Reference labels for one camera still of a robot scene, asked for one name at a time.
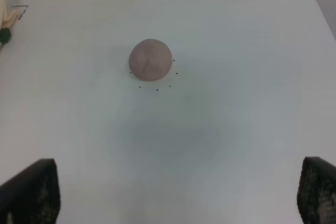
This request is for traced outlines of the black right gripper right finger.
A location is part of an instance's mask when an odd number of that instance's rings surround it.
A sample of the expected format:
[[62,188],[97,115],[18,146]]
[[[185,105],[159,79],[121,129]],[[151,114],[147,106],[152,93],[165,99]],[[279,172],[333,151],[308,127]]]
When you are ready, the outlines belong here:
[[335,223],[335,166],[320,157],[302,163],[297,206],[303,223]]

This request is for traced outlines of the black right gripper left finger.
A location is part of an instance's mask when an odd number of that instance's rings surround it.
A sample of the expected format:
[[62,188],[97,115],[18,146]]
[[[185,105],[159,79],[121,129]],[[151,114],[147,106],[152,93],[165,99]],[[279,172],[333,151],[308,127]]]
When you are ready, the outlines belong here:
[[1,185],[1,223],[56,223],[60,208],[54,159],[40,159]]

